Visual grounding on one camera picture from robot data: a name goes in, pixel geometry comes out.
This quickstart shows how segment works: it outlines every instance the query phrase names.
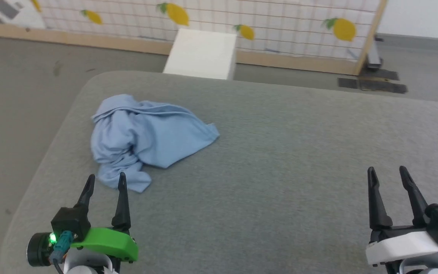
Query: blue cloth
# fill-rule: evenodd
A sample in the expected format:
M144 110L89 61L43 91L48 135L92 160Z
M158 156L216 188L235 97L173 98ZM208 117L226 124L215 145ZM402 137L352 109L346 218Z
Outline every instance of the blue cloth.
M137 102L126 94L104 100L92 120L90 148L101 164L97 177L117 188L119 174L124 172L128 189L139 193L151 183L141 171L143 164L167 168L219 136L214 124L206 125L186 108Z

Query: white wall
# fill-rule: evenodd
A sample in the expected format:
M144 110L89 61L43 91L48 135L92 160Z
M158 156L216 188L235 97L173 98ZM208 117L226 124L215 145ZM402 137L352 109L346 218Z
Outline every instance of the white wall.
M378 33L438 38L438 0L388 0Z

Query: gray tablecloth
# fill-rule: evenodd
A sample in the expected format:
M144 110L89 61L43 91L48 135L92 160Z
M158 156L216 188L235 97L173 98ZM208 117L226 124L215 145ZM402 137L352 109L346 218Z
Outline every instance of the gray tablecloth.
M76 99L5 238L0 273L31 268L33 233L50 231L97 171L90 116L112 95L184 106L221 137L166 170L146 167L153 183L129 193L139 261L122 274L378 273L365 260L369 241L367 168L375 166L395 224L410 224L398 174L406 165L429 203L438 203L438 102L281 85L111 72ZM117 191L99 183L93 226L109 226Z

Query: gray baseboard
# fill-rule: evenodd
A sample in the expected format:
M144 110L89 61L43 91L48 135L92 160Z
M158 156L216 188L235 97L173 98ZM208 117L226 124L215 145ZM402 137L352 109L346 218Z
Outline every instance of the gray baseboard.
M384 39L384 42L378 43L380 46L438 50L438 38L394 35L386 33L378 33L377 35L379 38Z

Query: yellow lemon print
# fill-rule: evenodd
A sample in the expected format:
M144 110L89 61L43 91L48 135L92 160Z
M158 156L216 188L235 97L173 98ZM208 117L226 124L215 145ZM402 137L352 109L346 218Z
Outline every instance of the yellow lemon print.
M83 16L89 18L91 22L102 25L101 17L99 16L99 14L95 13L94 11L81 10L80 13L82 13Z
M239 31L241 33L241 36L243 36L244 38L246 38L248 40L254 39L254 31L249 26L236 25L236 26L233 26L233 28L235 28L236 31Z
M157 9L172 19L178 25L188 26L188 14L183 7L175 5L174 3L161 3L157 5Z
M35 6L36 11L41 12L40 3L37 0L32 0L33 6Z
M334 35L339 40L352 41L356 36L356 26L349 20L344 18L326 19L322 24L325 24L327 29L334 27Z

